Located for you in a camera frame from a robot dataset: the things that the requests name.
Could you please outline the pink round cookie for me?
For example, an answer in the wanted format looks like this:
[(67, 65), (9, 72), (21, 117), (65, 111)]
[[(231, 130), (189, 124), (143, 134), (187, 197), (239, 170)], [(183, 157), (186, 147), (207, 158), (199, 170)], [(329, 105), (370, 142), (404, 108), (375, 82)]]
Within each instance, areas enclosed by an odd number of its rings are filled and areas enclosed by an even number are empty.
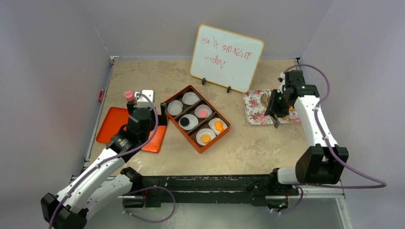
[(207, 112), (207, 110), (205, 110), (205, 109), (201, 109), (201, 110), (199, 110), (198, 115), (199, 115), (201, 118), (205, 118), (205, 117), (208, 115), (208, 112)]

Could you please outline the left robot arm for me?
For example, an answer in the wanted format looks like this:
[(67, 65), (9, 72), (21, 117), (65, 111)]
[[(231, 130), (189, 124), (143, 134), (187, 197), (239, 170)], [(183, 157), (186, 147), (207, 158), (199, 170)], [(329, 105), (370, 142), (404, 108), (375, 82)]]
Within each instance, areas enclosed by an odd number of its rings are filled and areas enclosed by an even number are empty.
[(147, 100), (131, 104), (128, 123), (107, 143), (99, 157), (71, 184), (57, 194), (41, 199), (44, 219), (51, 229), (82, 229), (103, 207), (118, 196), (137, 195), (141, 180), (130, 167), (124, 173), (107, 178), (128, 162), (156, 134), (159, 116), (155, 105)]

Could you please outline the orange cookie tin box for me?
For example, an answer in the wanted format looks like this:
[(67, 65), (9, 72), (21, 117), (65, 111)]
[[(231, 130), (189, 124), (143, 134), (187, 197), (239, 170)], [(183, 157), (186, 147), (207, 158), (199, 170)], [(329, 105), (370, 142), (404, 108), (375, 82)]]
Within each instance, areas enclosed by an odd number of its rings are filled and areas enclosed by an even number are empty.
[[(196, 102), (193, 105), (185, 105), (182, 102), (182, 97), (186, 92), (194, 92), (196, 93), (200, 100), (198, 102)], [(176, 126), (176, 128), (182, 133), (182, 135), (187, 139), (187, 141), (194, 147), (194, 149), (198, 152), (198, 153), (203, 153), (204, 151), (206, 151), (209, 147), (211, 147), (214, 143), (216, 143), (220, 138), (222, 138), (223, 136), (225, 136), (225, 134), (227, 134), (230, 130), (231, 124), (229, 123), (229, 121), (200, 93), (198, 92), (192, 85), (188, 85), (185, 88), (183, 88), (182, 90), (180, 90), (179, 92), (177, 92), (175, 95), (169, 97), (167, 100), (165, 100), (164, 102), (168, 104), (173, 101), (173, 100), (179, 100), (180, 102), (183, 103), (183, 111), (177, 115), (177, 116), (171, 116), (168, 111), (168, 118), (173, 122), (173, 124)], [(194, 127), (191, 130), (184, 130), (180, 127), (180, 125), (178, 124), (179, 119), (185, 115), (185, 114), (194, 114), (194, 110), (196, 109), (196, 107), (198, 107), (199, 105), (202, 104), (206, 104), (208, 105), (213, 113), (208, 116), (207, 118), (198, 118), (199, 123), (196, 127)], [(210, 128), (209, 127), (209, 121), (211, 121), (213, 118), (220, 118), (223, 121), (225, 121), (225, 123), (228, 125), (228, 127), (219, 135), (216, 135), (216, 137), (207, 145), (205, 146), (201, 146), (197, 143), (196, 141), (196, 134), (199, 130), (203, 129), (203, 128)]]

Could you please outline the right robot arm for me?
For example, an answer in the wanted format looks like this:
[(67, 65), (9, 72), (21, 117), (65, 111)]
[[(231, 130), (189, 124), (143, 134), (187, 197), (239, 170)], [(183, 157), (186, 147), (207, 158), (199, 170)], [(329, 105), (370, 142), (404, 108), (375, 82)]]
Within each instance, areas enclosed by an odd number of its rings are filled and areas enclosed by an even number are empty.
[(278, 89), (271, 91), (265, 111), (278, 128), (280, 119), (294, 109), (301, 120), (308, 149), (293, 167), (279, 168), (277, 176), (268, 181), (268, 188), (280, 194), (292, 184), (335, 185), (348, 160), (348, 150), (340, 147), (329, 131), (314, 85), (306, 84), (301, 70), (281, 73)]

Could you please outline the orange fish cookie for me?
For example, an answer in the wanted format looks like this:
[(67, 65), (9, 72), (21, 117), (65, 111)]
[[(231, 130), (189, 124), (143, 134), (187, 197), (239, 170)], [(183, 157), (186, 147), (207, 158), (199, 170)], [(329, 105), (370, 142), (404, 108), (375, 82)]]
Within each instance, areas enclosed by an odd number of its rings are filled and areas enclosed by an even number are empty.
[(215, 129), (216, 129), (219, 133), (221, 133), (221, 132), (224, 130), (223, 123), (222, 123), (221, 121), (219, 121), (219, 120), (215, 121), (214, 126), (215, 126)]

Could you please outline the orange tin lid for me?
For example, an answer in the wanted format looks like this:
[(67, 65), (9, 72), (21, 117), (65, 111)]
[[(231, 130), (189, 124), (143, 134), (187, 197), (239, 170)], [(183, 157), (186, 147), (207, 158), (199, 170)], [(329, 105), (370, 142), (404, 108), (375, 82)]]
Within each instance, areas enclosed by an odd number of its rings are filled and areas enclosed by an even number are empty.
[[(119, 131), (120, 127), (127, 123), (128, 118), (129, 114), (126, 108), (111, 107), (97, 133), (96, 141), (107, 144), (113, 135)], [(151, 153), (158, 153), (161, 149), (166, 129), (166, 125), (159, 125), (152, 140), (146, 144), (142, 150)]]

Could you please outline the black round cookie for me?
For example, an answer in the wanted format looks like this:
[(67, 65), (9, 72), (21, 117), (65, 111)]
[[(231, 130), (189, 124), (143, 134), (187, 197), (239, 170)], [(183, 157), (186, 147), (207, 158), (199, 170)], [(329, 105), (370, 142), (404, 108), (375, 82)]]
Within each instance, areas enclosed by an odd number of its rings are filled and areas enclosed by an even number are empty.
[(188, 126), (188, 125), (190, 124), (190, 121), (189, 121), (189, 119), (188, 119), (187, 117), (182, 117), (182, 118), (180, 119), (180, 124), (181, 124), (182, 126)]

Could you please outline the round patterned biscuit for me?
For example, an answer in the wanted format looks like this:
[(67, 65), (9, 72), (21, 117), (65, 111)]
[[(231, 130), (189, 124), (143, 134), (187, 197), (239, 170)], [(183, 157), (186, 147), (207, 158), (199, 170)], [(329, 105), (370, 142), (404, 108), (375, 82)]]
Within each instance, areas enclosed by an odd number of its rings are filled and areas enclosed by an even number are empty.
[(202, 143), (207, 144), (211, 141), (211, 136), (209, 134), (202, 134), (200, 140)]

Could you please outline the metal tongs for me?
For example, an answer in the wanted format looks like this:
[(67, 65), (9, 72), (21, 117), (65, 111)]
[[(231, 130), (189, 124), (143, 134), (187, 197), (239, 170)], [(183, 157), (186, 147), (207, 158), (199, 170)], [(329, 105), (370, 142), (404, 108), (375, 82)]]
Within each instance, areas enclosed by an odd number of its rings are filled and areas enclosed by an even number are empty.
[(276, 115), (270, 114), (270, 95), (267, 93), (263, 94), (260, 98), (260, 101), (265, 107), (264, 116), (269, 116), (274, 128), (278, 129), (278, 127), (280, 126), (280, 121), (278, 120)]

